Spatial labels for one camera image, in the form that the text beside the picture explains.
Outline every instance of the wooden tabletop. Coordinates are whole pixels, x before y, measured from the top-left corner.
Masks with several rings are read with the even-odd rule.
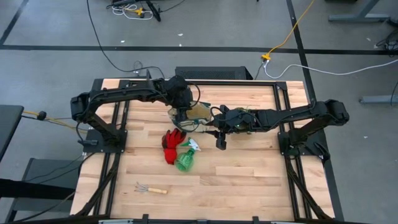
[[[105,79],[102,87],[118,85],[117,79]],[[287,88],[291,107],[308,104],[302,82],[287,82]],[[196,98],[196,88],[191,90]],[[200,85],[200,90],[200,100],[212,106],[275,109],[274,93],[268,86]],[[113,103],[103,105],[96,113],[110,123],[113,108]],[[192,170],[184,173],[164,161],[161,139],[168,129],[174,129],[168,109],[159,102],[130,102],[126,150],[119,165],[111,218],[141,218],[146,213],[153,219],[251,220],[253,216],[260,220],[294,219],[285,162],[277,141],[279,129],[228,135],[225,151],[215,147],[213,136],[189,133],[201,151],[195,154]],[[295,125],[300,127],[306,122]],[[187,150],[187,147],[177,148],[178,153]],[[103,157],[95,154],[83,164],[71,214],[79,211],[96,190]],[[302,164],[308,191],[325,213],[333,217],[321,160],[302,156]],[[167,195],[135,192],[136,182],[169,192]],[[301,195],[297,188],[296,191],[300,214],[304,217]]]

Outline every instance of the yellow cable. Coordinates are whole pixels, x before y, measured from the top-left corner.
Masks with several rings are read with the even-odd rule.
[[[24,113],[25,113],[25,114],[36,115],[36,116],[39,115],[38,113],[32,112],[32,111],[24,111]],[[50,117],[46,116],[45,119],[47,119],[47,120],[49,120],[49,121],[52,121],[52,122],[55,122],[55,123],[57,123],[57,124],[64,125],[64,126],[70,128],[70,129],[72,129],[72,130],[76,130],[76,127],[75,127],[75,126],[69,125],[69,124],[67,124],[67,123],[65,123],[65,122],[62,122],[62,121],[59,121],[59,120],[57,120],[57,119],[55,119],[55,118],[50,118]],[[81,132],[81,133],[86,133],[86,131],[84,131],[84,130],[79,130],[79,132]]]
[[[289,39],[289,37],[292,35],[294,29],[296,29],[297,25],[299,24],[299,22],[301,21],[301,19],[304,17],[304,15],[306,15],[306,13],[308,12],[308,10],[311,8],[312,4],[315,2],[315,0],[312,0],[312,2],[310,3],[310,5],[307,7],[307,9],[303,12],[303,14],[300,16],[300,18],[298,19],[298,21],[296,22],[296,24],[294,24],[292,30],[290,31],[290,33],[288,34],[288,36],[286,37],[286,39],[283,41],[283,43],[279,44],[278,46],[274,47],[273,49],[271,49],[270,51],[268,51],[268,53],[266,53],[265,55],[261,55],[262,59],[264,60],[271,60],[270,54],[271,52],[273,52],[275,49],[283,46],[286,44],[287,40]]]

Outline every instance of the gray floor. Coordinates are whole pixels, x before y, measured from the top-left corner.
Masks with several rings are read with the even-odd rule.
[[[22,1],[0,1],[0,33],[11,21]],[[174,0],[159,1],[166,8]],[[310,0],[294,0],[301,15]],[[103,45],[273,47],[291,29],[285,1],[186,0],[165,12],[161,23],[130,21],[107,11],[108,1],[91,0],[91,11]],[[299,25],[306,49],[373,50],[374,44],[393,30],[384,23],[335,24],[329,14],[355,12],[356,4],[316,1]],[[396,13],[398,2],[381,1],[375,12]],[[86,13],[85,1],[30,0],[6,45],[89,45],[96,46]],[[291,38],[285,48],[296,48]],[[108,52],[121,68],[140,60],[145,66],[160,67],[171,77],[176,66],[241,66],[253,74],[259,53],[237,52]],[[357,70],[389,62],[388,56],[307,55],[311,67],[334,72]],[[272,54],[269,73],[278,75],[296,54]],[[26,110],[45,110],[50,116],[70,115],[69,101],[91,88],[95,78],[127,77],[115,70],[98,51],[0,50],[0,104],[23,105]],[[398,134],[397,109],[387,105],[358,103],[363,95],[391,94],[398,77],[398,63],[347,77],[311,72],[318,100],[330,98],[345,103],[350,122],[328,128],[335,178],[345,219],[366,223],[395,223],[398,219]],[[160,77],[153,70],[154,77]],[[267,80],[264,72],[259,79]],[[302,70],[290,69],[282,80],[303,80]],[[69,129],[22,120],[0,163],[1,178],[20,180],[29,158],[74,159],[81,153],[76,136]],[[2,199],[7,208],[10,200]],[[0,222],[7,209],[0,210]],[[65,214],[50,214],[59,217]]]

